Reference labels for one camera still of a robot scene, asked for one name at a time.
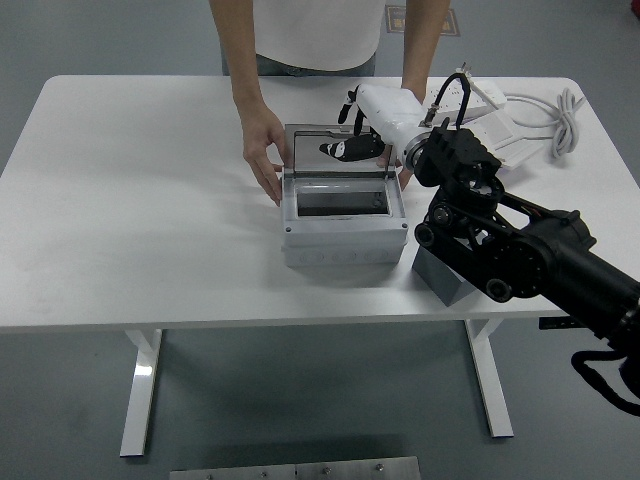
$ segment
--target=gray base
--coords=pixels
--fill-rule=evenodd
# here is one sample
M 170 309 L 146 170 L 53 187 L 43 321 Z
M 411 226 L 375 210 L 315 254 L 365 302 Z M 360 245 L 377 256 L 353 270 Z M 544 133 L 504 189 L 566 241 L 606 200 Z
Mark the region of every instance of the gray base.
M 413 269 L 447 307 L 476 290 L 424 247 L 418 249 Z
M 147 441 L 162 330 L 128 330 L 126 333 L 138 347 L 138 357 L 133 373 L 120 456 L 137 457 L 144 455 L 144 446 Z
M 171 472 L 169 480 L 420 480 L 416 457 Z
M 501 319 L 464 321 L 491 436 L 509 438 L 513 437 L 513 428 L 489 340 L 500 323 Z

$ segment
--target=gray floor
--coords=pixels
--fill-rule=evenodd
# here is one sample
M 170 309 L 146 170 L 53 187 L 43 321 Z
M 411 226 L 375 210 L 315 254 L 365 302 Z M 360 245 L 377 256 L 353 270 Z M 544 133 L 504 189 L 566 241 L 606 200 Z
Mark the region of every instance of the gray floor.
M 573 78 L 640 180 L 640 21 L 629 0 L 452 6 L 462 35 L 442 39 L 434 75 L 468 61 L 479 76 Z M 401 51 L 402 36 L 383 32 L 377 73 L 399 75 Z M 219 72 L 205 0 L 0 1 L 0 166 L 54 75 Z M 492 338 L 508 440 L 489 437 L 459 322 L 170 331 L 148 453 L 124 460 L 135 360 L 124 334 L 3 335 L 0 478 L 164 479 L 402 455 L 418 456 L 425 480 L 640 477 L 640 420 L 569 365 L 600 346 L 590 332 L 540 332 L 532 319 Z

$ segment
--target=black robotic finger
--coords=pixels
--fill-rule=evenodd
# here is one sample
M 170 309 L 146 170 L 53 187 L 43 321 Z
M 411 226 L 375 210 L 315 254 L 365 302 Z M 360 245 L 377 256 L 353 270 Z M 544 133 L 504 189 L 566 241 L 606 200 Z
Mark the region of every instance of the black robotic finger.
M 360 135 L 362 132 L 362 123 L 364 122 L 364 113 L 362 110 L 358 109 L 358 114 L 356 115 L 356 121 L 353 124 L 353 134 Z
M 367 158 L 379 157 L 385 144 L 377 133 L 358 135 L 337 143 L 323 143 L 320 151 L 341 162 L 357 162 Z
M 351 109 L 351 105 L 353 105 L 356 101 L 356 91 L 347 92 L 347 98 L 345 98 L 344 105 L 342 105 L 342 110 L 340 110 L 340 115 L 338 115 L 338 123 L 342 125 L 347 120 L 347 116 L 349 115 L 349 110 Z

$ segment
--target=transparent lid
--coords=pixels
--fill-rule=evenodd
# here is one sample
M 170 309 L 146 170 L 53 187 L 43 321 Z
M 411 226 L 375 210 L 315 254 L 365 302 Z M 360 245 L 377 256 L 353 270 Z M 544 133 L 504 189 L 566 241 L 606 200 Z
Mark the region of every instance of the transparent lid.
M 353 137 L 352 125 L 289 124 L 285 126 L 285 132 L 293 152 L 293 165 L 287 165 L 285 174 L 384 174 L 384 168 L 377 165 L 377 155 L 365 160 L 343 162 L 320 150 L 323 144 L 335 144 Z M 368 133 L 369 128 L 363 127 L 362 134 Z

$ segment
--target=black cable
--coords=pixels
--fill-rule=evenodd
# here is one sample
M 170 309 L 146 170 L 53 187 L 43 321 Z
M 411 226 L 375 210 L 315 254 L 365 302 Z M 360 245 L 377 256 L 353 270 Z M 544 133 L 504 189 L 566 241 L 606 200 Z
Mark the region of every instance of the black cable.
M 447 87 L 454 80 L 460 80 L 460 85 L 462 86 L 462 91 L 464 95 L 462 97 L 462 104 L 460 105 L 460 110 L 458 110 L 458 118 L 456 119 L 456 129 L 460 130 L 460 126 L 462 125 L 462 120 L 464 120 L 464 115 L 467 112 L 467 105 L 469 104 L 469 99 L 471 98 L 471 85 L 469 84 L 469 79 L 462 72 L 456 72 L 453 75 L 449 76 L 442 85 L 442 88 L 438 92 L 438 96 L 436 97 L 435 105 L 440 106 L 440 102 L 442 101 L 442 97 L 447 90 Z
M 614 361 L 622 360 L 626 355 L 624 353 L 616 351 L 608 352 L 577 352 L 571 357 L 571 365 L 576 369 L 576 372 L 584 378 L 592 388 L 600 393 L 609 403 L 614 407 L 626 412 L 630 415 L 640 417 L 640 405 L 628 402 L 624 398 L 621 398 L 613 389 L 609 386 L 602 375 L 600 375 L 593 368 L 587 366 L 586 362 L 602 362 L 602 361 Z

